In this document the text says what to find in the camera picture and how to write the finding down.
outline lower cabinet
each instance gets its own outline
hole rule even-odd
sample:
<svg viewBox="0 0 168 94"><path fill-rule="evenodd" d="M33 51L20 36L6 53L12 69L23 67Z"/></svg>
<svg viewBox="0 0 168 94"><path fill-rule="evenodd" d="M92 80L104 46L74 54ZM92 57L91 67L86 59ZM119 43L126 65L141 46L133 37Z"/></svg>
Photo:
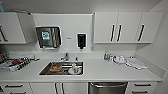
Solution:
<svg viewBox="0 0 168 94"><path fill-rule="evenodd" d="M125 94L153 94L157 82L128 82Z"/></svg>
<svg viewBox="0 0 168 94"><path fill-rule="evenodd" d="M63 83L64 94L88 94L88 83Z"/></svg>
<svg viewBox="0 0 168 94"><path fill-rule="evenodd" d="M34 94L57 94L55 83L30 83Z"/></svg>
<svg viewBox="0 0 168 94"><path fill-rule="evenodd" d="M0 83L5 94L33 94L29 83Z"/></svg>
<svg viewBox="0 0 168 94"><path fill-rule="evenodd" d="M88 83L30 83L34 94L88 94Z"/></svg>
<svg viewBox="0 0 168 94"><path fill-rule="evenodd" d="M1 85L0 85L0 94L4 94L3 89L1 88Z"/></svg>

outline white wall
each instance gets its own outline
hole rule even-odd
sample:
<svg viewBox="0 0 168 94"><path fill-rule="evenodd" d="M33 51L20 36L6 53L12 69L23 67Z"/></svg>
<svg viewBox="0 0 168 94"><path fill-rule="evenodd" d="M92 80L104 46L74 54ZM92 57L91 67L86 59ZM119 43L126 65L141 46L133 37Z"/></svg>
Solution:
<svg viewBox="0 0 168 94"><path fill-rule="evenodd" d="M168 70L168 0L163 0L155 6L153 11L165 12L158 33L152 44L138 44L136 54L150 62ZM168 72L164 75L163 82L159 83L154 94L168 93Z"/></svg>
<svg viewBox="0 0 168 94"><path fill-rule="evenodd" d="M92 53L92 52L126 52L133 55L136 44L93 44L92 14L33 14L36 27L59 26L62 45L60 49L46 50L39 48L38 41L26 45L5 45L9 53ZM87 34L87 47L81 52L77 47L77 33Z"/></svg>

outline wall-mounted dispenser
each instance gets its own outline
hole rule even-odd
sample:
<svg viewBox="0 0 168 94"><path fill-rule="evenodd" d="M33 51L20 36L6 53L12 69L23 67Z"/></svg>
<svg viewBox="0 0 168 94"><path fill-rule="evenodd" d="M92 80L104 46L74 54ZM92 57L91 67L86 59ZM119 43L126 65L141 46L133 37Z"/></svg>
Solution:
<svg viewBox="0 0 168 94"><path fill-rule="evenodd" d="M78 47L82 50L86 47L86 34L77 34Z"/></svg>
<svg viewBox="0 0 168 94"><path fill-rule="evenodd" d="M36 28L40 48L58 48L61 45L61 35L59 27L37 27Z"/></svg>

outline cabinet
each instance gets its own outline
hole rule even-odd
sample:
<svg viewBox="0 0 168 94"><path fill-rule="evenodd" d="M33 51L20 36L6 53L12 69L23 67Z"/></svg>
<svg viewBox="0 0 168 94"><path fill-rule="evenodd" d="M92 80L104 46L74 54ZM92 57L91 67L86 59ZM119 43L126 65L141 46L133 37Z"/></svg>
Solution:
<svg viewBox="0 0 168 94"><path fill-rule="evenodd" d="M129 82L125 94L152 94L157 82Z"/></svg>
<svg viewBox="0 0 168 94"><path fill-rule="evenodd" d="M162 16L162 12L143 12L135 43L152 43Z"/></svg>
<svg viewBox="0 0 168 94"><path fill-rule="evenodd" d="M118 13L96 12L94 18L94 43L114 42Z"/></svg>
<svg viewBox="0 0 168 94"><path fill-rule="evenodd" d="M57 94L55 83L30 83L34 94Z"/></svg>
<svg viewBox="0 0 168 94"><path fill-rule="evenodd" d="M1 88L1 86L0 86L0 94L4 94L4 92L3 92L2 88Z"/></svg>
<svg viewBox="0 0 168 94"><path fill-rule="evenodd" d="M30 83L34 94L87 94L88 83Z"/></svg>
<svg viewBox="0 0 168 94"><path fill-rule="evenodd" d="M36 40L32 15L0 13L0 44L26 44Z"/></svg>
<svg viewBox="0 0 168 94"><path fill-rule="evenodd" d="M96 12L94 43L134 43L141 12Z"/></svg>
<svg viewBox="0 0 168 94"><path fill-rule="evenodd" d="M152 43L162 15L159 12L96 12L94 43Z"/></svg>
<svg viewBox="0 0 168 94"><path fill-rule="evenodd" d="M65 94L88 94L88 83L63 83Z"/></svg>
<svg viewBox="0 0 168 94"><path fill-rule="evenodd" d="M33 94L29 83L1 83L5 94Z"/></svg>

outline cup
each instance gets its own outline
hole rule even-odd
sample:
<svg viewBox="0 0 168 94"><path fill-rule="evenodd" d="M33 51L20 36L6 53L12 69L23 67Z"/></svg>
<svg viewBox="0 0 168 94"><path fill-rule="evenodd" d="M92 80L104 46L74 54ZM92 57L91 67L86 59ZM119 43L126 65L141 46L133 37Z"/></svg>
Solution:
<svg viewBox="0 0 168 94"><path fill-rule="evenodd" d="M120 57L116 56L115 61L117 61L117 62L120 61Z"/></svg>
<svg viewBox="0 0 168 94"><path fill-rule="evenodd" d="M120 56L120 62L124 62L124 57L123 56Z"/></svg>
<svg viewBox="0 0 168 94"><path fill-rule="evenodd" d="M72 64L72 70L74 71L74 73L78 73L79 67L74 63Z"/></svg>

